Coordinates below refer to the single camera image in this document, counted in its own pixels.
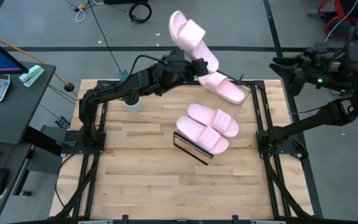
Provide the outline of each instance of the wire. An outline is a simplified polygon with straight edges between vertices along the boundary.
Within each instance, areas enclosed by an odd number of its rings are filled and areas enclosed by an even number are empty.
[[[82,19],[78,19],[78,16],[81,14],[81,12],[84,14],[84,17],[82,17]],[[80,8],[78,8],[77,15],[75,16],[75,21],[82,22],[82,21],[84,21],[85,17],[86,17],[85,11],[80,9]]]
[[[121,67],[118,65],[118,62],[117,62],[116,58],[114,57],[114,55],[113,55],[112,52],[111,52],[111,49],[110,49],[110,46],[109,46],[109,44],[108,44],[108,42],[107,42],[106,36],[104,35],[104,32],[103,32],[102,28],[100,27],[98,18],[96,18],[96,14],[94,13],[92,6],[91,6],[91,10],[92,10],[93,17],[94,17],[94,19],[95,19],[95,21],[96,21],[96,24],[98,25],[99,30],[100,30],[100,32],[102,33],[104,42],[106,43],[107,48],[109,49],[109,52],[110,52],[110,54],[111,54],[111,57],[112,57],[112,59],[114,60],[114,62],[116,63],[118,69],[121,70]]]
[[[70,4],[72,7],[77,7],[76,5],[72,4],[69,0],[66,0],[68,4]]]
[[[123,10],[123,9],[120,9],[120,8],[118,8],[118,7],[116,7],[116,6],[111,6],[111,7],[115,8],[115,9],[118,9],[118,10],[120,10],[121,12],[125,12],[125,14],[129,14],[129,12],[127,12],[127,11],[125,11],[125,10]]]
[[[59,90],[58,88],[56,88],[56,87],[54,87],[54,86],[52,86],[52,85],[48,85],[48,87],[51,88],[51,89],[54,89],[54,90],[58,91],[59,93],[65,95],[65,96],[67,96],[67,97],[69,97],[69,98],[72,99],[72,100],[75,100],[75,101],[77,100],[76,98],[69,96],[69,95],[66,94],[65,92]]]
[[[62,164],[60,164],[59,170],[57,171],[57,176],[59,176],[60,169],[63,167],[63,165],[64,165],[69,159],[71,159],[73,156],[74,156],[74,154],[72,154],[71,156],[67,157],[67,159],[65,159],[65,160],[62,162]],[[65,204],[63,203],[62,199],[60,198],[59,193],[57,192],[57,180],[56,180],[56,184],[55,184],[55,193],[56,193],[57,199],[59,199],[60,204],[64,207]]]
[[[148,10],[149,10],[149,15],[145,18],[145,19],[139,19],[138,17],[136,17],[133,13],[134,10],[137,6],[145,6]],[[145,2],[139,2],[134,4],[133,6],[131,6],[131,8],[129,9],[129,18],[131,19],[131,22],[135,23],[135,24],[142,24],[144,22],[146,22],[147,20],[149,20],[152,17],[152,8],[150,7],[149,4],[145,3]]]
[[[59,119],[57,115],[55,115],[52,111],[48,110],[48,108],[46,108],[44,105],[40,104],[40,106],[47,110],[50,114],[54,115],[57,119]]]
[[[266,155],[266,158],[267,159],[270,159],[271,156],[274,154],[274,152],[277,150],[278,146],[276,144],[272,144],[270,145],[270,147],[266,150],[268,153],[263,153],[263,152],[260,152],[259,153],[259,158],[261,159],[265,159],[265,155]]]
[[[347,113],[351,113],[351,108],[352,108],[353,106],[352,105],[349,105],[348,107],[347,107]]]
[[[132,64],[132,68],[131,68],[131,71],[129,72],[129,75],[132,75],[132,72],[134,71],[135,65],[136,65],[138,59],[140,59],[141,57],[145,57],[145,58],[154,60],[154,61],[156,61],[156,62],[160,62],[160,61],[161,61],[161,60],[158,59],[158,58],[151,57],[151,56],[148,56],[148,55],[139,55],[139,56],[137,56],[137,57],[135,58],[135,61],[134,61],[134,63]]]
[[[74,102],[72,102],[71,100],[69,100],[69,99],[67,99],[67,98],[65,98],[62,94],[60,94],[58,91],[56,91],[55,89],[53,89],[53,88],[51,88],[51,90],[52,91],[54,91],[56,94],[58,94],[59,96],[61,96],[62,98],[64,98],[65,100],[67,100],[69,103],[71,103],[71,104],[74,104],[75,105],[75,103]]]
[[[93,3],[98,4],[98,5],[104,4],[104,2],[98,3],[97,0],[93,0]]]
[[[307,111],[302,111],[302,112],[297,112],[297,113],[294,113],[294,112],[290,112],[290,114],[303,114],[303,113],[309,113],[309,112],[312,112],[312,111],[315,111],[315,110],[318,110],[318,109],[321,109],[323,106],[319,106],[315,109],[311,109],[311,110],[307,110]]]
[[[353,11],[353,9],[356,7],[357,3],[358,3],[358,0],[356,0],[356,3],[354,3],[354,6],[353,6],[353,8],[349,11],[349,13],[348,13],[341,21],[339,21],[339,22],[334,26],[334,28],[330,31],[330,33],[327,35],[327,38],[326,38],[326,40],[324,41],[324,43],[327,42],[327,40],[329,39],[329,36],[331,36],[331,34],[332,34],[333,31],[335,30],[335,28],[336,28],[341,22],[343,22],[343,21],[352,13],[352,11]]]
[[[8,43],[8,42],[2,40],[2,39],[0,39],[0,43],[5,44],[6,46],[8,46],[8,47],[10,47],[10,48],[12,48],[12,49],[14,49],[14,50],[16,50],[16,51],[18,51],[18,52],[20,52],[20,53],[23,53],[23,54],[29,56],[30,58],[32,58],[32,59],[38,61],[38,62],[41,63],[41,64],[45,64],[45,62],[41,61],[41,59],[37,58],[36,56],[34,56],[34,55],[32,55],[32,54],[29,54],[28,52],[26,52],[26,51],[24,51],[24,50],[22,50],[22,49],[20,49],[20,48],[18,48],[18,47],[15,47],[15,46],[13,46],[12,44],[10,44],[10,43]],[[65,86],[68,86],[68,83],[67,83],[60,75],[58,75],[57,73],[54,73],[54,75],[55,75]]]
[[[11,150],[9,151],[9,154],[7,155],[7,158],[6,158],[6,160],[5,160],[5,164],[4,164],[4,168],[6,167],[6,164],[7,164],[8,160],[9,160],[9,158],[10,158],[11,154],[12,154],[13,147],[15,147],[15,145],[13,145],[13,146],[11,147]]]

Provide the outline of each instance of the red chair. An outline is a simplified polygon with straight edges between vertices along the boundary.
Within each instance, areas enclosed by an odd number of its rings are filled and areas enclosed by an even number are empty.
[[[356,0],[334,0],[336,12],[324,12],[321,9],[328,1],[329,0],[323,0],[318,7],[318,14],[322,15],[321,17],[327,22],[324,27],[326,35],[328,35],[331,29],[335,26],[335,22],[343,20],[356,3]],[[358,23],[358,2],[353,11],[344,21],[347,21],[351,25]],[[347,32],[334,31],[332,35],[347,35]]]

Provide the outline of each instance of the black cable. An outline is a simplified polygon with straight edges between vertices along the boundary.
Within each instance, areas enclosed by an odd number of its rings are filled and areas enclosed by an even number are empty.
[[[307,111],[302,111],[302,112],[297,112],[297,113],[294,113],[294,112],[290,112],[290,114],[303,114],[303,113],[309,113],[309,112],[312,112],[312,111],[315,111],[315,110],[318,110],[318,109],[321,109],[323,106],[319,106],[315,109],[311,109],[311,110],[307,110]]]
[[[120,9],[120,8],[118,8],[118,7],[116,7],[116,6],[111,6],[111,7],[115,8],[115,9],[118,9],[118,10],[120,10],[120,11],[122,11],[122,12],[125,12],[126,14],[129,14],[129,12],[127,12],[127,11],[125,11],[125,10],[123,10],[123,9]]]
[[[45,110],[47,110],[50,114],[54,115],[57,119],[59,119],[58,116],[56,116],[52,111],[48,110],[48,108],[46,108],[44,105],[40,104],[40,106],[42,106]]]
[[[352,105],[349,105],[348,107],[347,107],[347,113],[351,113],[351,108],[352,108],[353,106]]]
[[[74,9],[75,8],[78,8],[78,6],[80,6],[80,5],[74,5],[73,3],[71,3],[69,0],[66,0],[66,2],[71,6],[71,7],[74,7]],[[94,6],[95,5],[95,3],[93,4],[93,5],[91,5],[91,3],[90,2],[88,2],[88,4],[89,4],[89,6],[88,7],[85,7],[84,9],[89,9],[89,8],[91,8],[92,6]]]
[[[149,15],[145,19],[139,19],[138,17],[133,15],[134,10],[137,6],[145,6],[149,10]],[[140,2],[140,3],[136,3],[133,6],[131,6],[128,14],[129,14],[129,18],[131,19],[131,22],[133,22],[135,24],[142,24],[142,23],[146,22],[147,20],[149,20],[150,17],[152,17],[152,8],[150,7],[149,4],[147,4],[145,2]]]
[[[9,151],[9,154],[7,155],[7,158],[6,158],[6,160],[5,160],[5,164],[4,164],[4,168],[6,167],[6,163],[8,162],[8,160],[9,160],[9,158],[10,158],[10,156],[11,156],[11,153],[12,153],[12,151],[13,151],[13,147],[14,147],[15,145],[13,145],[12,147],[11,147],[11,150]]]
[[[155,57],[151,57],[151,56],[148,56],[148,55],[139,55],[135,58],[135,61],[134,63],[132,64],[132,68],[131,68],[131,71],[129,72],[129,75],[132,75],[132,72],[134,71],[134,68],[135,68],[135,65],[136,65],[136,62],[138,61],[138,59],[140,59],[141,57],[145,57],[145,58],[148,58],[148,59],[151,59],[151,60],[154,60],[154,61],[157,61],[157,62],[160,62],[161,60],[158,59],[158,58],[155,58]]]
[[[74,156],[74,154],[72,154],[71,156],[67,157],[67,159],[65,159],[65,160],[60,164],[59,170],[57,171],[57,176],[59,176],[60,169],[62,168],[62,166],[63,166],[69,159],[71,159],[73,156]],[[57,192],[57,180],[56,180],[56,184],[55,184],[55,193],[56,193],[57,199],[59,199],[60,204],[64,207],[65,204],[63,203],[62,199],[60,198],[59,193]]]
[[[58,94],[59,96],[61,96],[63,99],[67,100],[68,102],[72,103],[75,105],[74,102],[71,102],[69,99],[65,98],[62,94],[60,94],[58,91],[54,90],[53,88],[51,88],[52,91],[54,91],[56,94]]]
[[[72,99],[72,100],[77,100],[76,98],[70,96],[69,94],[67,94],[67,93],[65,93],[65,92],[63,92],[63,91],[61,91],[61,90],[59,90],[58,88],[56,88],[56,87],[54,87],[54,86],[52,86],[52,85],[48,85],[48,87],[55,89],[56,91],[58,91],[58,92],[60,92],[61,94],[63,94],[63,95],[65,95],[65,96],[69,97],[69,98]]]
[[[92,10],[92,14],[93,14],[93,17],[94,17],[94,19],[95,19],[95,21],[96,21],[96,24],[98,25],[99,30],[100,30],[100,32],[102,33],[104,42],[106,43],[107,48],[109,49],[109,52],[110,52],[110,54],[111,54],[111,57],[112,57],[112,59],[114,60],[114,62],[116,63],[118,69],[121,70],[121,67],[118,65],[118,62],[117,62],[116,58],[114,57],[114,55],[113,55],[112,52],[111,52],[111,49],[110,49],[110,46],[109,46],[109,44],[108,44],[108,42],[107,42],[106,36],[104,35],[104,32],[103,32],[102,28],[100,27],[98,18],[96,18],[96,14],[94,13],[93,8],[92,8],[92,7],[90,7],[90,8],[91,8],[91,10]]]
[[[266,152],[267,153],[263,153],[263,152],[260,152],[259,153],[259,158],[261,159],[264,159],[265,158],[265,155],[267,156],[268,159],[271,158],[271,156],[273,155],[273,153],[277,150],[278,146],[277,145],[271,145],[268,149],[266,149]]]

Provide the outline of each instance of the metal frame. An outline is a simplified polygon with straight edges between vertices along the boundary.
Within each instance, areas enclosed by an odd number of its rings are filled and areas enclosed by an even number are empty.
[[[188,85],[197,85],[198,82],[187,83]],[[262,101],[264,105],[264,111],[267,119],[268,126],[272,126],[272,118],[270,115],[269,103],[264,87],[264,81],[244,81],[241,82],[243,85],[247,85],[251,89],[252,100],[255,107],[255,116],[257,118],[258,131],[263,131],[262,115],[259,106],[259,99],[257,90],[259,89],[262,95]],[[107,103],[103,104],[102,115],[100,119],[100,131],[103,131],[106,119]],[[77,191],[74,193],[70,201],[63,208],[63,210],[57,214],[54,218],[48,220],[24,222],[26,224],[46,224],[46,223],[80,223],[80,224],[285,224],[285,223],[321,223],[321,224],[345,224],[352,223],[358,224],[358,222],[347,221],[347,220],[327,220],[317,217],[309,216],[304,212],[301,207],[296,203],[295,199],[291,196],[290,192],[285,188],[283,182],[283,174],[281,169],[280,158],[275,159],[275,167],[278,172],[276,173],[270,163],[269,157],[265,156],[262,158],[265,164],[266,178],[268,182],[268,190],[270,194],[270,201],[272,203],[273,220],[240,220],[237,215],[233,215],[231,220],[130,220],[128,215],[123,215],[121,220],[90,220],[90,213],[93,201],[94,185],[96,182],[96,172],[99,162],[99,154],[95,154],[93,157],[93,163],[89,171],[85,174],[89,155],[84,155],[83,163],[81,166],[80,181],[78,182]],[[86,199],[85,215],[78,216],[78,209],[80,207],[80,198],[86,186],[89,184],[88,198]],[[285,211],[285,215],[281,216],[278,211],[277,196],[275,194],[274,184],[281,191],[283,203],[287,204],[287,211],[290,211],[290,206],[298,217],[291,217],[287,215],[289,212]],[[73,216],[68,217],[70,210],[74,208]]]
[[[264,111],[266,114],[268,127],[273,126],[270,109],[269,109],[269,103],[268,103],[267,95],[266,95],[266,91],[265,91],[264,81],[260,80],[260,81],[239,81],[239,82],[232,81],[232,82],[234,82],[236,84],[248,86],[251,89],[250,94],[252,94],[252,99],[253,99],[254,106],[255,106],[255,116],[257,118],[258,131],[263,131],[264,127],[263,127],[262,115],[261,115],[260,107],[259,107],[259,99],[257,96],[257,88],[260,90],[260,92],[262,94],[262,101],[264,104]],[[189,82],[189,83],[186,83],[186,85],[199,85],[199,82],[197,82],[197,81]],[[104,125],[105,125],[106,108],[107,108],[107,103],[104,103],[103,109],[102,109],[102,115],[101,115],[101,119],[100,119],[99,130],[103,130]],[[267,182],[268,182],[268,191],[269,191],[269,195],[270,195],[270,201],[272,204],[273,217],[274,218],[280,217],[280,214],[278,212],[277,196],[275,193],[275,188],[274,188],[273,183],[276,183],[276,185],[278,186],[278,188],[281,191],[282,190],[285,191],[285,192],[282,192],[282,201],[284,204],[285,217],[290,217],[290,204],[287,201],[288,195],[290,197],[289,201],[295,201],[295,200],[290,196],[290,193],[285,189],[284,177],[283,177],[282,167],[281,167],[281,163],[280,163],[280,158],[276,154],[273,156],[274,156],[274,160],[275,160],[275,168],[276,168],[276,170],[278,170],[278,172],[276,174],[277,178],[276,178],[276,176],[273,176],[273,178],[272,178],[272,174],[271,174],[272,169],[270,169],[272,165],[271,165],[269,159],[267,157],[263,158],[264,163],[265,163],[266,178],[267,178]],[[89,191],[88,191],[88,197],[85,202],[86,203],[85,216],[90,217],[94,185],[96,182],[96,171],[95,170],[97,169],[97,166],[98,166],[99,154],[94,155],[91,169],[85,175],[86,170],[87,170],[88,160],[89,160],[89,155],[85,154],[83,157],[82,165],[81,165],[80,179],[78,181],[78,189],[75,192],[74,196],[67,203],[67,205],[69,205],[70,202],[72,202],[72,200],[74,200],[73,203],[75,203],[75,204],[73,206],[74,207],[73,217],[78,216],[80,203],[81,203],[81,197],[79,197],[79,195],[82,194],[83,189],[85,189],[85,187],[88,183],[89,183]],[[60,214],[57,218],[67,217],[68,212],[67,212],[67,214],[64,214],[64,215],[61,216],[61,214]]]

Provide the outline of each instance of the white cable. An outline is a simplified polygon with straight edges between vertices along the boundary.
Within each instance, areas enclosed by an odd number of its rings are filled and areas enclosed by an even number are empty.
[[[79,10],[79,11],[77,12],[77,15],[75,16],[75,21],[77,21],[77,22],[82,22],[82,21],[85,19],[86,14],[85,14],[85,11],[84,11],[84,10],[82,10],[82,9],[78,9],[78,10]],[[81,12],[84,14],[84,17],[83,17],[82,19],[78,20],[78,15],[80,15]]]
[[[354,3],[353,8],[349,11],[349,13],[345,16],[345,18],[343,18],[341,21],[339,21],[339,22],[334,26],[334,28],[330,31],[330,33],[327,35],[327,38],[326,38],[326,40],[324,41],[324,43],[327,42],[329,36],[333,33],[334,29],[352,13],[352,11],[353,11],[353,9],[356,7],[357,3],[358,3],[358,0],[356,0],[356,3]]]
[[[95,4],[104,4],[104,2],[97,3],[96,0],[93,0],[93,3],[95,3]]]

